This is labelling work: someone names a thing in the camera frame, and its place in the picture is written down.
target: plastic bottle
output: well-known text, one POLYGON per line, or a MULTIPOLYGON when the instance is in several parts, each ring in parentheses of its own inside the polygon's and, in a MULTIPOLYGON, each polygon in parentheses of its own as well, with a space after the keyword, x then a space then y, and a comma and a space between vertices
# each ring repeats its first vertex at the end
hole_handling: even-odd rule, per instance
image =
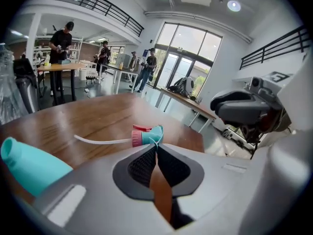
POLYGON ((47 57, 45 58, 44 66, 49 66, 49 63, 50 63, 50 55, 47 54, 47 57))
POLYGON ((15 179, 35 197, 73 170, 51 154, 14 138, 3 142, 1 157, 15 179))
POLYGON ((28 115, 15 83, 12 52, 0 44, 0 125, 28 115))

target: glass door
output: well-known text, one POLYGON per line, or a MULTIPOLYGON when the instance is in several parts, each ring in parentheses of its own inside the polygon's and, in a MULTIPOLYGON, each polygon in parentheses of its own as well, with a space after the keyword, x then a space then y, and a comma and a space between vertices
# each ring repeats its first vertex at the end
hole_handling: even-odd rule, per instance
POLYGON ((173 85, 177 80, 185 77, 191 69, 193 61, 182 55, 168 53, 163 62, 163 67, 158 70, 154 88, 162 88, 173 85))
POLYGON ((171 74, 173 72, 174 67, 177 64, 177 61, 179 59, 178 55, 174 55, 169 53, 166 57, 166 60, 164 62, 164 66, 162 71, 159 72, 158 78, 156 79, 156 83, 154 84, 154 87, 166 87, 169 78, 171 77, 171 74))
POLYGON ((179 79, 185 77, 188 74, 191 64, 192 60, 189 60, 187 58, 181 58, 178 68, 169 86, 174 85, 179 79))

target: backpack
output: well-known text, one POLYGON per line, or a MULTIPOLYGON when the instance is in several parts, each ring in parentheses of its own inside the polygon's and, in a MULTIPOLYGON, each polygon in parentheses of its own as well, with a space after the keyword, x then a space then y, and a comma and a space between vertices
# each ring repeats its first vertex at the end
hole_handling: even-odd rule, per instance
POLYGON ((106 61, 107 64, 109 64, 110 60, 111 60, 111 51, 110 51, 110 49, 108 49, 108 50, 109 50, 109 53, 107 55, 107 61, 106 61))

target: table leg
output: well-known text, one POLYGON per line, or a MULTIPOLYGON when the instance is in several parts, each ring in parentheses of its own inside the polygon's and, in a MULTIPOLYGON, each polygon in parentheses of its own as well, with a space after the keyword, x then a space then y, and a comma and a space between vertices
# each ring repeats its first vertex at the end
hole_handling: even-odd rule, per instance
POLYGON ((172 100, 172 98, 170 97, 170 99, 168 100, 168 102, 167 102, 167 104, 166 104, 166 106, 165 106, 164 112, 166 111, 167 106, 170 104, 171 100, 172 100))
POLYGON ((98 81, 98 84, 101 83, 101 74, 102 74, 102 65, 100 65, 100 69, 99 69, 99 81, 98 81))
POLYGON ((114 77, 113 77, 113 83, 114 83, 114 84, 115 84, 115 80, 116 80, 116 73, 117 73, 117 71, 114 70, 114 77))
POLYGON ((61 100, 62 100, 62 103, 65 103, 64 93, 63 93, 62 71, 57 71, 57 76, 60 81, 61 100))
POLYGON ((117 81, 117 88, 116 88, 116 94, 118 94, 118 87, 119 87, 119 81, 121 80, 122 72, 120 71, 118 74, 118 81, 117 81))
POLYGON ((194 121, 197 119, 199 116, 199 112, 196 114, 195 118, 191 121, 191 123, 188 125, 189 127, 194 123, 194 121))
POLYGON ((138 74, 136 74, 136 75, 134 75, 134 76, 135 76, 135 79, 134 79, 134 82, 133 82, 132 93, 134 92, 134 87, 135 87, 135 83, 136 83, 138 74))
POLYGON ((156 101, 156 107, 157 107, 157 108, 160 107, 160 103, 161 103, 161 101, 162 101, 163 96, 164 96, 164 93, 163 93, 163 92, 160 92, 160 95, 158 96, 157 101, 156 101))
POLYGON ((209 126, 209 124, 213 121, 213 119, 208 118, 208 120, 205 122, 205 124, 202 126, 202 128, 200 129, 199 133, 207 126, 209 126))
POLYGON ((54 104, 58 105, 58 98, 57 98, 57 90, 55 89, 55 71, 49 71, 50 73, 50 79, 51 79, 51 85, 52 85, 52 92, 53 92, 53 99, 54 104))
POLYGON ((75 70, 70 70, 70 89, 72 91, 72 100, 76 101, 74 75, 75 75, 75 70))

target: jeans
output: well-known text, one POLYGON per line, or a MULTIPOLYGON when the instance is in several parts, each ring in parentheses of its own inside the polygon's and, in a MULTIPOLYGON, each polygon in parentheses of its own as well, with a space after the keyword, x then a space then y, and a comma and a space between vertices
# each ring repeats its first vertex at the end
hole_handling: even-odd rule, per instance
POLYGON ((141 85, 139 87, 139 90, 142 91, 143 88, 145 87, 147 81, 148 81, 148 78, 149 78, 149 75, 150 75, 150 71, 148 69, 142 69, 136 82, 135 82, 135 87, 137 87, 137 85, 140 83, 140 81, 142 80, 141 82, 141 85))

